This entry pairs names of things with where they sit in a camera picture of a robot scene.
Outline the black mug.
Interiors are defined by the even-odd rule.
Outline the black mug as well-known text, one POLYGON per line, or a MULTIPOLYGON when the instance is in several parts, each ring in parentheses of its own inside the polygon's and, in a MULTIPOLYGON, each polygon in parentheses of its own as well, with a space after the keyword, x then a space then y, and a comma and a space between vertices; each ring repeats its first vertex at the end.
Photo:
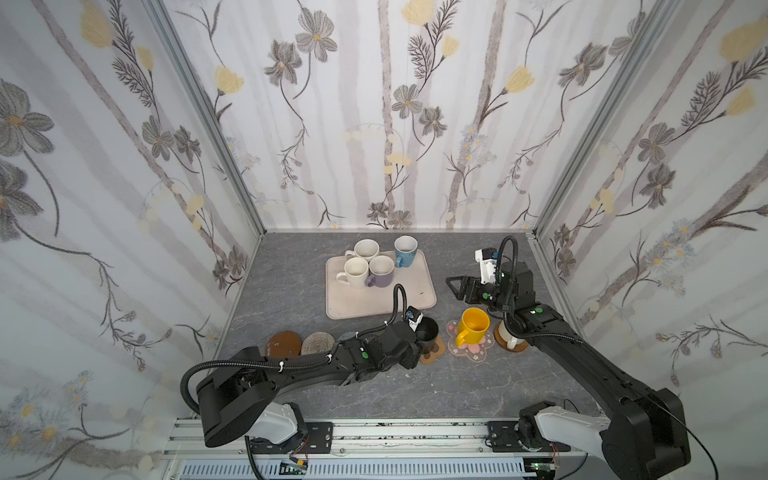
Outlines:
POLYGON ((423 317, 415 330, 417 344, 422 354, 427 354, 433 350, 439 335, 437 322, 431 317, 423 317))

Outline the brown wooden round coaster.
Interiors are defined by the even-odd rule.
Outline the brown wooden round coaster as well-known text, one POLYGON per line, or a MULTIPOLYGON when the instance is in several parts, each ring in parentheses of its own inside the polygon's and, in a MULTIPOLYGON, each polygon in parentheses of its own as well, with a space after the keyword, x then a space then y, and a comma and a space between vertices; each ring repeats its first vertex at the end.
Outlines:
POLYGON ((501 348, 509 352, 520 353, 529 347, 529 343, 526 340, 511 334, 503 321, 500 321, 495 327, 494 338, 501 348))
POLYGON ((267 357, 286 359, 301 355, 302 338, 293 331, 282 331, 273 335, 266 344, 267 357))

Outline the yellow mug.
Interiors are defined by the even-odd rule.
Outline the yellow mug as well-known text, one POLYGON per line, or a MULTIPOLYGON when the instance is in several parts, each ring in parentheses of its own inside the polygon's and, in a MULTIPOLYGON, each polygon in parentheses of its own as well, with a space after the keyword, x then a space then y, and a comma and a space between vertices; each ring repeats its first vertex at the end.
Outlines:
POLYGON ((468 308, 461 315, 454 343, 457 347, 478 345, 489 328, 490 316, 486 311, 476 307, 468 308))

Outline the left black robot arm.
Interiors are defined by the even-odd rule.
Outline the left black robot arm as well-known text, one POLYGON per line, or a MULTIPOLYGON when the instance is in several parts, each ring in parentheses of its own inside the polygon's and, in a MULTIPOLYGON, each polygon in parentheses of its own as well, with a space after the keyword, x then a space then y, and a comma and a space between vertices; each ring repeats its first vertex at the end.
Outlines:
POLYGON ((277 403, 281 394, 361 383, 395 366, 413 369, 438 333, 434 319, 408 305, 404 287, 396 285, 393 312, 382 325, 337 340, 327 352, 275 358, 248 347, 230 359, 201 362, 182 375, 180 394, 200 417, 209 448, 245 437, 292 448, 307 427, 297 404, 277 403))

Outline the pink flower coaster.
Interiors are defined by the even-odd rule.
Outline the pink flower coaster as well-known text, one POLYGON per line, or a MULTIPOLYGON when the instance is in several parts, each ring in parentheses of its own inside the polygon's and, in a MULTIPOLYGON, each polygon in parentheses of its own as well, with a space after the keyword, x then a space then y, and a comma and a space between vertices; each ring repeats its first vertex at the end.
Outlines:
POLYGON ((456 345, 456 338, 458 337, 458 321, 450 321, 446 325, 446 332, 449 340, 446 343, 447 350, 456 357, 464 357, 469 361, 479 364, 483 363, 488 351, 495 345, 495 339, 491 332, 487 331, 482 339, 476 344, 463 344, 461 346, 456 345))

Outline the brown paw-shaped coaster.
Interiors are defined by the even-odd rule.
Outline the brown paw-shaped coaster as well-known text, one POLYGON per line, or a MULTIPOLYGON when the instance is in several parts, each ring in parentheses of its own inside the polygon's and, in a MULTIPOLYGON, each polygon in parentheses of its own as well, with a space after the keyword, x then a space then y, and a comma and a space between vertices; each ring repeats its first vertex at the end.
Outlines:
POLYGON ((423 365, 429 365, 434 363, 440 356, 446 352, 446 345, 440 334, 437 335, 435 341, 431 344, 430 349, 423 353, 420 357, 420 363, 423 365))

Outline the white mug red inside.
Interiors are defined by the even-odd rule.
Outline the white mug red inside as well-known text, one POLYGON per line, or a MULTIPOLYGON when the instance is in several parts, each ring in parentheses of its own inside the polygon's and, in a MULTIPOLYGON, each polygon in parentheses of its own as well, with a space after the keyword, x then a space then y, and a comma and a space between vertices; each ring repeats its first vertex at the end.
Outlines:
POLYGON ((522 344, 525 343, 524 340, 521 340, 520 338, 517 338, 511 334, 507 330, 503 321, 499 322, 495 331, 495 335, 497 337, 497 343, 509 351, 519 351, 522 348, 522 344))

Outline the white woven round coaster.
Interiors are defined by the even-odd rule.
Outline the white woven round coaster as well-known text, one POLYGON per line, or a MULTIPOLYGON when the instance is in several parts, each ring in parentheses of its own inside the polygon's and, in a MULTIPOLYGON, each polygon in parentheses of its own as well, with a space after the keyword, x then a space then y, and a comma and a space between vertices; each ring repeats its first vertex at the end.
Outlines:
POLYGON ((335 344, 335 338, 327 332, 315 332, 308 335, 302 342, 301 354, 312 355, 329 352, 335 344))

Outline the beige plastic tray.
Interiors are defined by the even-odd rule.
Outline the beige plastic tray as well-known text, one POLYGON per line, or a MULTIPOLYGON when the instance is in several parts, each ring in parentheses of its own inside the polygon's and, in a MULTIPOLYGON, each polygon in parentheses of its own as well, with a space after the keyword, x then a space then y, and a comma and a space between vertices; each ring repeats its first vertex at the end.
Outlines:
POLYGON ((392 310, 392 291, 400 283, 406 290, 409 304, 417 309, 429 309, 437 304, 437 295, 423 251, 416 252, 408 268, 395 268, 392 284, 385 288, 356 289, 336 280, 343 272, 346 259, 331 257, 325 264, 326 314, 332 320, 347 320, 383 315, 392 310))

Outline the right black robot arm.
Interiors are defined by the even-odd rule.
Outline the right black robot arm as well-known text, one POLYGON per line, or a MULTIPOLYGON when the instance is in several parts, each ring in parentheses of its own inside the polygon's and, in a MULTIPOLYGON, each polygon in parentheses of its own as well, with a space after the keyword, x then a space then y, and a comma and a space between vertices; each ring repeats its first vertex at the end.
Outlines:
POLYGON ((519 412, 517 438, 529 449, 560 443, 603 460, 620 479, 660 479, 691 461, 684 407, 670 390, 632 377, 577 335, 553 307, 537 300, 531 270, 506 236, 498 248, 477 251, 478 277, 452 276, 453 295, 484 305, 512 337, 554 359, 596 400, 603 413, 588 416, 553 402, 519 412))

